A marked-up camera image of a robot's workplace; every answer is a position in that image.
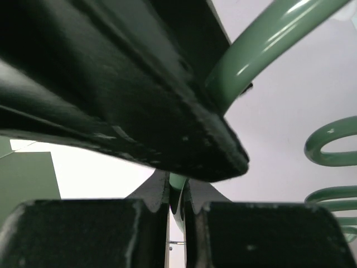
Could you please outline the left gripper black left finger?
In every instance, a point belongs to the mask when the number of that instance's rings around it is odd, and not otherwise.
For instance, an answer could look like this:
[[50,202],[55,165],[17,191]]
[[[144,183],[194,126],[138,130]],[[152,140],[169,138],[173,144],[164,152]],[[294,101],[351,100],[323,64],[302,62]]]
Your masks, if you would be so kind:
[[36,200],[1,229],[2,267],[164,267],[169,174],[124,199]]

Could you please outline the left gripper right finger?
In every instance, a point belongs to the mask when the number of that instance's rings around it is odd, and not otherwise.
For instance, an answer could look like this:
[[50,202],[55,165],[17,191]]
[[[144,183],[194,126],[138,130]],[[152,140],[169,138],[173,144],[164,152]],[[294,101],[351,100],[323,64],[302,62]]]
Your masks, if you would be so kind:
[[182,191],[187,267],[351,267],[335,217],[306,203],[232,202],[211,184]]

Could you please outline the mint green wavy hanger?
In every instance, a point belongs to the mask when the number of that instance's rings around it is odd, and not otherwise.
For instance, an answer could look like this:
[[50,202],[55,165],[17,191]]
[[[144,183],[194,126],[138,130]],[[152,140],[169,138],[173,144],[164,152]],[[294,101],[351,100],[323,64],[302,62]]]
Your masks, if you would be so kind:
[[243,202],[356,189],[356,2],[272,1],[208,80],[250,154],[214,188]]

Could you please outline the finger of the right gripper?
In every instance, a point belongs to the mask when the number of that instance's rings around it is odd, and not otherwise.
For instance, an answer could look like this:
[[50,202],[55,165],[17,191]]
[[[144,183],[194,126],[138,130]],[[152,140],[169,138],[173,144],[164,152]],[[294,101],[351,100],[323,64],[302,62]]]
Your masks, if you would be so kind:
[[1,135],[241,176],[249,157],[204,86],[228,46],[208,1],[2,1]]

